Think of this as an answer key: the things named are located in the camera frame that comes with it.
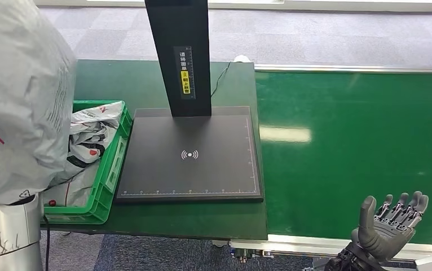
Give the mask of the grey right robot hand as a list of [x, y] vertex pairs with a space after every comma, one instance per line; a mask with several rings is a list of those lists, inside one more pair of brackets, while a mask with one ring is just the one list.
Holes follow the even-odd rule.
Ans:
[[368, 195], [361, 204], [351, 241], [379, 262], [392, 259], [415, 235], [428, 207], [429, 197], [421, 191], [408, 198], [408, 193], [402, 193], [393, 203], [393, 196], [387, 194], [378, 207], [376, 198]]

